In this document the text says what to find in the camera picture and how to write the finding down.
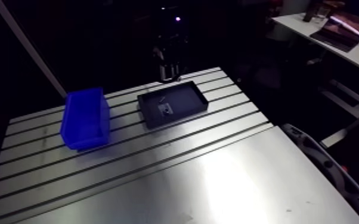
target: aluminum slotted table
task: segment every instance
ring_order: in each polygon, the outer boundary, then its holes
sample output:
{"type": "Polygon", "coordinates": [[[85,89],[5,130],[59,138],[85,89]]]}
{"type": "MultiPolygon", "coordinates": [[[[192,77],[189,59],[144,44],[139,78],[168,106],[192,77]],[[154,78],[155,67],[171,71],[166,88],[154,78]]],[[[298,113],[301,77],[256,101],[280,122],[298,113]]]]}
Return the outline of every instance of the aluminum slotted table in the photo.
{"type": "Polygon", "coordinates": [[[64,146],[64,107],[11,119],[0,223],[359,223],[325,177],[214,68],[106,95],[112,142],[64,146]],[[148,130],[137,95],[193,81],[206,112],[148,130]]]}

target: metal table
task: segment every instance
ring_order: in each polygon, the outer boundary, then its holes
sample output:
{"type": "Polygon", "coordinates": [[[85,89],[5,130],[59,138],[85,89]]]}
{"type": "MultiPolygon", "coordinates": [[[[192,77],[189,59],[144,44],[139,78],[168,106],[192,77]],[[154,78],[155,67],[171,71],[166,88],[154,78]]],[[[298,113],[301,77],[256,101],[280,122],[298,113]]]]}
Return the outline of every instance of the metal table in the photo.
{"type": "Polygon", "coordinates": [[[359,223],[219,68],[106,97],[106,147],[66,148],[64,107],[11,120],[0,152],[0,223],[359,223]],[[190,80],[208,111],[146,129],[137,95],[190,80]]]}

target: black tray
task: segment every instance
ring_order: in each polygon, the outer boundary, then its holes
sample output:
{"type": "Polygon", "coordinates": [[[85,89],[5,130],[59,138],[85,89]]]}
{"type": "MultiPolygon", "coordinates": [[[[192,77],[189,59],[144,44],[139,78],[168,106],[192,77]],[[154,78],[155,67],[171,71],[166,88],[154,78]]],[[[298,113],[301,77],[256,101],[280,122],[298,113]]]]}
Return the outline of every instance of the black tray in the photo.
{"type": "Polygon", "coordinates": [[[138,101],[148,128],[203,112],[209,105],[193,82],[139,95],[138,101]]]}

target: blue plastic bin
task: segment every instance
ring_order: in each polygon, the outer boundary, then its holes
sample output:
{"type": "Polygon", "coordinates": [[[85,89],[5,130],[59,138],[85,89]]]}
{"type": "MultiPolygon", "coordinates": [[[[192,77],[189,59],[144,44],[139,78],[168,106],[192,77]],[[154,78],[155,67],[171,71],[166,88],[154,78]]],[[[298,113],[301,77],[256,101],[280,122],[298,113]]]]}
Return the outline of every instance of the blue plastic bin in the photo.
{"type": "Polygon", "coordinates": [[[110,111],[102,88],[71,92],[66,99],[60,134],[72,150],[109,143],[110,111]]]}

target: desk leg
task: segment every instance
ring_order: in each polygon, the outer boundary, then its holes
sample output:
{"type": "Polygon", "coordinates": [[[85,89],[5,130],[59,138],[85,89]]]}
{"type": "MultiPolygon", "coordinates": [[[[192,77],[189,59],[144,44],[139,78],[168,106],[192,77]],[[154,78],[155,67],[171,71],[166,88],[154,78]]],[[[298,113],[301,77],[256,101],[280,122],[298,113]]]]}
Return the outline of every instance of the desk leg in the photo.
{"type": "Polygon", "coordinates": [[[344,137],[346,137],[348,132],[352,131],[357,126],[359,126],[359,118],[356,121],[354,121],[352,124],[350,124],[348,127],[341,129],[341,130],[337,131],[336,133],[328,136],[324,140],[322,140],[320,142],[321,146],[328,148],[328,147],[334,145],[335,143],[344,139],[344,137]]]}

